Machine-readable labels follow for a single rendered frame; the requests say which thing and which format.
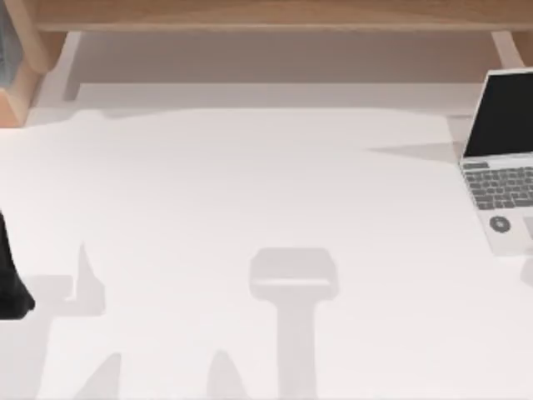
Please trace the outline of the pale wooden shelf unit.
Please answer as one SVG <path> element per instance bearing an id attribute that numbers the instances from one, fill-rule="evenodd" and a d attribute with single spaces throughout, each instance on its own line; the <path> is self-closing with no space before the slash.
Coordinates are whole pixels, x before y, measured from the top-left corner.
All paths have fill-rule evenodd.
<path id="1" fill-rule="evenodd" d="M 0 0 L 22 45 L 0 88 L 0 128 L 18 128 L 72 31 L 352 30 L 509 32 L 533 66 L 533 0 Z"/>

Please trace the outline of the white open laptop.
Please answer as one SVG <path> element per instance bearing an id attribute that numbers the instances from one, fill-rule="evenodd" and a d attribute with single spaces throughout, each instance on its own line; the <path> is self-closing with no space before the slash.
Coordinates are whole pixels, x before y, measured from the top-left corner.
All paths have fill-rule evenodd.
<path id="1" fill-rule="evenodd" d="M 533 256 L 533 67 L 487 73 L 459 159 L 497 256 Z"/>

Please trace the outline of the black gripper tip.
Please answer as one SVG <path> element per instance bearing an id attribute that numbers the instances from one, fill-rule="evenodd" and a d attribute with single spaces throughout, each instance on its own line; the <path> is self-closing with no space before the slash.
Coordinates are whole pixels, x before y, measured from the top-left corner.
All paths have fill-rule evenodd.
<path id="1" fill-rule="evenodd" d="M 23 319 L 35 306 L 34 297 L 14 264 L 5 218 L 0 211 L 0 321 Z"/>

